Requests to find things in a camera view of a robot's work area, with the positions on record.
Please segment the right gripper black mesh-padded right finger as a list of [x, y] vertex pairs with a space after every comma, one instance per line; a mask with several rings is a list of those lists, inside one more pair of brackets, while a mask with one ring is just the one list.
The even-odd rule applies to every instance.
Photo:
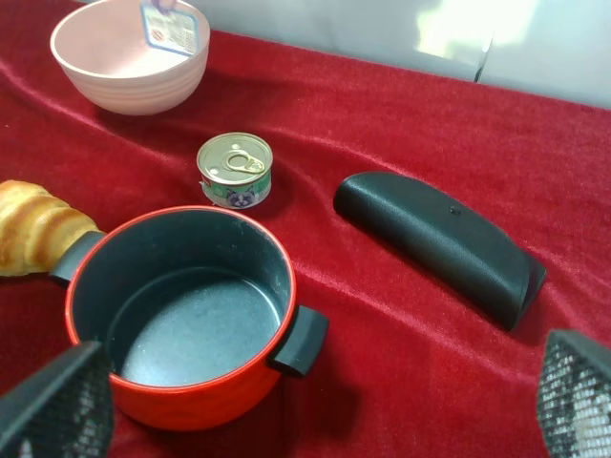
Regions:
[[574, 330], [546, 341], [537, 422], [551, 457], [610, 455], [610, 349]]

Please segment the right gripper black mesh-padded left finger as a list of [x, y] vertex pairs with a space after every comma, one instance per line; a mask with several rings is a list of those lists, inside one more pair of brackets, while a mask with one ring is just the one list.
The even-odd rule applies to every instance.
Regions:
[[114, 432], [103, 345], [66, 350], [1, 396], [3, 457], [105, 457]]

